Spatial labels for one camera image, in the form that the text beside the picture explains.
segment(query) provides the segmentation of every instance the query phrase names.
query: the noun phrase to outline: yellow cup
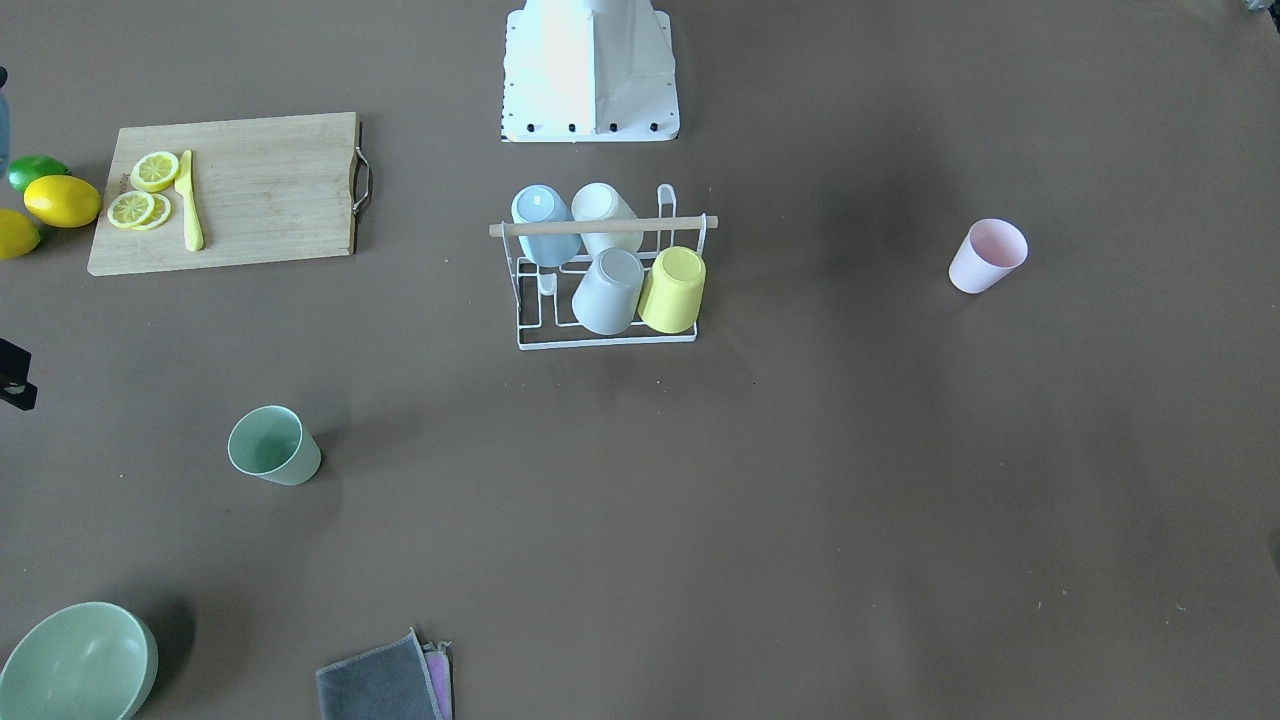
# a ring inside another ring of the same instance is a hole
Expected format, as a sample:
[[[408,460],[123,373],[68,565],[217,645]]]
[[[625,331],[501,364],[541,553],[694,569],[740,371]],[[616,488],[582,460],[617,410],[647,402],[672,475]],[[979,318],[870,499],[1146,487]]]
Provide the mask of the yellow cup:
[[[640,319],[660,333],[687,331],[698,319],[705,282],[707,265],[696,252],[681,246],[663,250],[645,275]]]

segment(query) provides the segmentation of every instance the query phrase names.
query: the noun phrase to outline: gray cup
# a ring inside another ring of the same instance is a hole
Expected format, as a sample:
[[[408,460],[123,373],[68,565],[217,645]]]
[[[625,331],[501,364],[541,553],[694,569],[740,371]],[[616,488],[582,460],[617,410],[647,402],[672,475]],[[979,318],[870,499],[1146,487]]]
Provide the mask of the gray cup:
[[[593,333],[618,334],[635,320],[641,287],[640,259],[621,247],[605,247],[573,293],[573,316]]]

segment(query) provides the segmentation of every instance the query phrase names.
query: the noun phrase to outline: cloth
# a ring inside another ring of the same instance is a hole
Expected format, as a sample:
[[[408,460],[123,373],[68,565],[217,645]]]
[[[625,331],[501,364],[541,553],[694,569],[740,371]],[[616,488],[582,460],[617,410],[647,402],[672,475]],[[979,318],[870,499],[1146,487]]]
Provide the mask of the cloth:
[[[392,644],[316,670],[320,716],[324,720],[452,720],[448,644],[424,646],[411,629]]]

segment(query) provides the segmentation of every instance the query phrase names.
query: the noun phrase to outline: green cup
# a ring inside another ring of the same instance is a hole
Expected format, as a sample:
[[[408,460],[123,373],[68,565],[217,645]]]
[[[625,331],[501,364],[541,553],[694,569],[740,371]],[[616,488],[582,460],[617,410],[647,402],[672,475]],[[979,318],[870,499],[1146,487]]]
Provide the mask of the green cup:
[[[227,438],[227,456],[246,475],[296,486],[320,469],[320,446],[288,407],[268,405],[241,418]]]
[[[707,265],[687,247],[673,246],[658,254],[644,279],[637,311],[650,328],[667,334],[687,331],[703,305]]]

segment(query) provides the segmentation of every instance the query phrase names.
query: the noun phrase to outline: lime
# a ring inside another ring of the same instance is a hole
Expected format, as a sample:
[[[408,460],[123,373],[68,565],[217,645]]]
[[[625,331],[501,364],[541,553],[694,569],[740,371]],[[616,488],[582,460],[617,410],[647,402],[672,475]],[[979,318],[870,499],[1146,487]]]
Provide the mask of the lime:
[[[160,192],[178,177],[178,156],[173,152],[151,152],[134,163],[129,182],[138,190]]]
[[[102,209],[102,196],[97,190],[72,176],[45,176],[31,181],[22,201],[37,220],[55,228],[87,225]]]
[[[9,163],[9,184],[18,192],[27,190],[31,181],[45,176],[67,176],[67,165],[49,155],[23,155]]]
[[[0,208],[0,260],[26,255],[40,245],[40,231],[31,218],[17,210]]]
[[[106,219],[120,228],[136,228],[151,218],[156,209],[156,196],[142,190],[131,190],[111,201]]]
[[[169,219],[173,214],[173,202],[169,201],[164,195],[151,193],[151,197],[156,201],[156,209],[151,211],[151,217],[146,219],[141,225],[133,225],[136,231],[148,231],[157,228]]]

